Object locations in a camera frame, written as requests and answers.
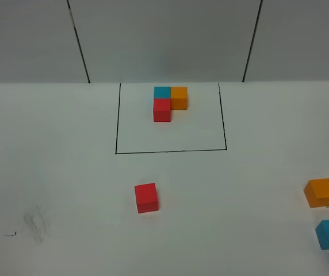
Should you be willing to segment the orange template cube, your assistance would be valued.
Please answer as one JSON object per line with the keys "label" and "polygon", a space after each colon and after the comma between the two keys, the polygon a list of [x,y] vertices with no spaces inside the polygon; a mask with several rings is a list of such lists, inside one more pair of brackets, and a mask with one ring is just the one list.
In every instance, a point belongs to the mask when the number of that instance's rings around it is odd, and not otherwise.
{"label": "orange template cube", "polygon": [[171,109],[172,110],[188,109],[187,87],[171,87]]}

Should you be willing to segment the red template cube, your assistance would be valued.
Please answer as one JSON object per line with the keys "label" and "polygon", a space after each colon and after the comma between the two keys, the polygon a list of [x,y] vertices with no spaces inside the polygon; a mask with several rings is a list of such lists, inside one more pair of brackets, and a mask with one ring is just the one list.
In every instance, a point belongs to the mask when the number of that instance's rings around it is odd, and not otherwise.
{"label": "red template cube", "polygon": [[171,121],[171,100],[169,98],[155,98],[153,105],[154,122]]}

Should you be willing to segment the blue template cube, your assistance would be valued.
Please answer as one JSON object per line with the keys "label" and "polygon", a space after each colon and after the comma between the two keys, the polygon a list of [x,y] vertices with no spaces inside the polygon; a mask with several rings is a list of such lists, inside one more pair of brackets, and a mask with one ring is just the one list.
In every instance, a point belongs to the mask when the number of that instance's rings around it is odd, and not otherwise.
{"label": "blue template cube", "polygon": [[154,98],[160,98],[160,99],[171,98],[171,87],[170,86],[155,86],[154,87]]}

